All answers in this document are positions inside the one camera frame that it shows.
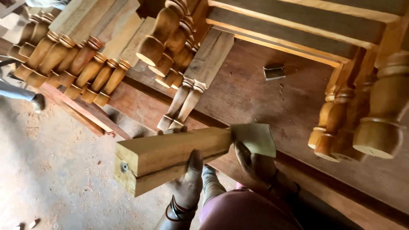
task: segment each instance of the dirt floor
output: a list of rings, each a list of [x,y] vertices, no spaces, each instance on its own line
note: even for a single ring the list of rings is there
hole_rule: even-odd
[[[104,108],[109,114],[112,109]],[[153,135],[122,114],[113,120],[133,136]],[[98,138],[58,106],[42,114],[27,101],[0,97],[0,229],[153,229],[171,193],[163,185],[133,198],[112,179],[120,137]],[[235,182],[219,174],[227,190]],[[200,226],[198,214],[191,229]]]

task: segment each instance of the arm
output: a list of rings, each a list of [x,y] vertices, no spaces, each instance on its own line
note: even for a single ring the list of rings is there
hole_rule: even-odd
[[[178,132],[179,129],[170,130],[170,132],[175,131]],[[180,131],[186,132],[187,129],[184,126]],[[202,170],[203,157],[200,152],[193,151],[190,155],[187,173],[167,184],[173,191],[174,197],[166,207],[155,230],[188,230],[190,228],[203,187]]]
[[[241,142],[234,143],[234,147],[243,170],[269,188],[272,196],[285,201],[304,229],[362,229],[320,198],[291,181],[275,167],[273,158],[250,153]]]

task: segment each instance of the finger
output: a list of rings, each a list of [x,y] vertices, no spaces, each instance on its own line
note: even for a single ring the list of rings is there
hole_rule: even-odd
[[[189,177],[201,176],[202,170],[203,170],[203,155],[200,151],[193,150],[189,158],[187,176]]]
[[[164,134],[171,134],[171,133],[180,133],[180,128],[173,128],[173,129],[168,129],[163,132]]]
[[[237,141],[234,143],[234,148],[236,150],[237,159],[242,168],[248,168],[252,165],[250,150],[241,142]]]
[[[182,126],[182,128],[180,128],[180,132],[181,133],[186,133],[187,132],[187,126]]]

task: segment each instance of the pink clothing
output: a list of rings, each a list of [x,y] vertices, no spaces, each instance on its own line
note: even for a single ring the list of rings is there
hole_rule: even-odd
[[[200,230],[299,229],[292,216],[257,193],[236,189],[210,199],[200,214]]]

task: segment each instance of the hand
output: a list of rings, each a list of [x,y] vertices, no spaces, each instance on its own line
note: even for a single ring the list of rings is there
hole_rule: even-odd
[[[187,127],[169,129],[165,132],[159,131],[158,135],[179,132],[187,132]],[[199,151],[193,150],[190,154],[187,173],[166,184],[173,191],[175,201],[180,207],[192,209],[197,205],[203,188],[202,170],[203,156]]]
[[[251,153],[242,142],[234,142],[238,161],[244,172],[252,179],[269,186],[277,172],[274,158]]]

